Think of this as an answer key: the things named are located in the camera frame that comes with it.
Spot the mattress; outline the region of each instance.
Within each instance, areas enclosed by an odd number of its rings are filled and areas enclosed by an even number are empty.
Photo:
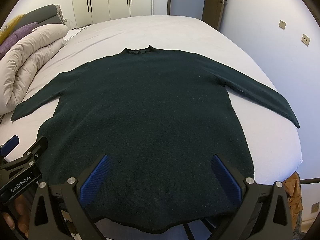
[[[91,25],[71,38],[38,71],[24,101],[60,72],[72,70],[88,61],[118,54],[126,47],[142,49],[149,45],[158,49],[179,49],[203,55],[275,90],[268,77],[243,50],[206,23],[180,16],[141,16]],[[255,180],[271,185],[277,180],[287,179],[302,162],[295,125],[231,89],[227,90],[244,130],[254,164]],[[21,157],[36,141],[40,125],[53,116],[58,100],[55,99],[14,122],[10,121],[12,113],[3,117],[0,124],[0,145],[13,135],[20,138],[20,144],[7,156],[8,161]]]

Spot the wall socket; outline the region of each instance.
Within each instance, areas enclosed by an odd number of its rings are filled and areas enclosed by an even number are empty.
[[[307,46],[309,46],[310,38],[304,34],[304,35],[302,36],[302,42],[303,42],[304,44],[306,44]]]
[[[285,29],[285,26],[287,25],[287,23],[285,23],[284,21],[280,21],[280,23],[279,23],[279,27],[281,28],[281,29]]]
[[[319,211],[319,202],[316,204],[313,204],[311,207],[311,213],[316,213]]]

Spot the sweater's left sleeve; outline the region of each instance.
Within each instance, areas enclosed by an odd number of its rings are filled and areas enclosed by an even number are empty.
[[[297,117],[292,111],[288,101],[277,91],[218,62],[215,62],[214,66],[210,68],[204,67],[204,70],[215,75],[221,85],[228,86],[237,93],[282,115],[293,122],[297,128],[300,128]]]
[[[62,72],[56,75],[48,84],[46,84],[41,90],[39,90],[35,95],[17,105],[11,121],[20,119],[27,116],[39,107],[46,103],[54,100],[55,98],[61,96],[63,92],[70,86],[72,86],[79,77],[86,71],[86,65],[83,64],[68,72]]]

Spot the human hand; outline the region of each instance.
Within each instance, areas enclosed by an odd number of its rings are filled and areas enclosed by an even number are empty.
[[[20,217],[18,218],[18,228],[22,233],[25,234],[26,238],[28,238],[30,210],[27,207],[26,199],[23,195],[20,195],[14,200],[14,208],[20,215]],[[14,230],[16,225],[12,217],[6,212],[2,212],[2,216],[4,220],[7,222],[8,226],[11,228],[11,230]]]

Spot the blue gripper pad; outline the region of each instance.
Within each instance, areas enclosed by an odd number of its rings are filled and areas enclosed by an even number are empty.
[[[211,169],[222,186],[223,191],[226,193],[229,201],[233,205],[240,206],[242,203],[241,187],[217,155],[212,157]]]
[[[110,158],[105,155],[80,188],[79,203],[83,207],[84,205],[91,204],[91,202],[93,201],[93,198],[97,194],[101,184],[107,177],[110,166]]]
[[[19,137],[14,135],[0,148],[0,155],[6,157],[19,144]]]

